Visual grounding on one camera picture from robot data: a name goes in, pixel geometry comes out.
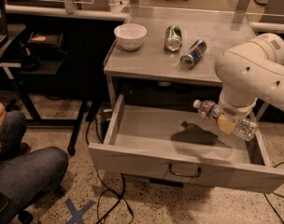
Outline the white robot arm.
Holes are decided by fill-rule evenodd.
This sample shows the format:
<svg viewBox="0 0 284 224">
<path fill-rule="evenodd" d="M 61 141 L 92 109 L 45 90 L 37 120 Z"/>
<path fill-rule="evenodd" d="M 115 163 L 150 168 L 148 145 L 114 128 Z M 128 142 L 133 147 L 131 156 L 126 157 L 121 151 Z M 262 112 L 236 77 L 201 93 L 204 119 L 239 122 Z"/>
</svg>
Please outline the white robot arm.
<svg viewBox="0 0 284 224">
<path fill-rule="evenodd" d="M 284 112 L 284 40 L 265 33 L 225 50 L 215 61 L 222 82 L 218 125 L 231 133 L 261 99 Z"/>
</svg>

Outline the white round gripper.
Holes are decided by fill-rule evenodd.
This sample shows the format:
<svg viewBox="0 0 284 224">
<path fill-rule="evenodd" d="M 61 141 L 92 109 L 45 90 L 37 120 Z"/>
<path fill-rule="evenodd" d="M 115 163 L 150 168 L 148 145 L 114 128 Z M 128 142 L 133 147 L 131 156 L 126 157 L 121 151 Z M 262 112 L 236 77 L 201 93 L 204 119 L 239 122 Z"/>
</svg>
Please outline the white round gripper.
<svg viewBox="0 0 284 224">
<path fill-rule="evenodd" d="M 234 89 L 223 89 L 219 98 L 219 108 L 222 113 L 218 118 L 220 130 L 227 134 L 231 133 L 237 121 L 245 118 L 256 102 L 257 98 L 251 94 Z"/>
</svg>

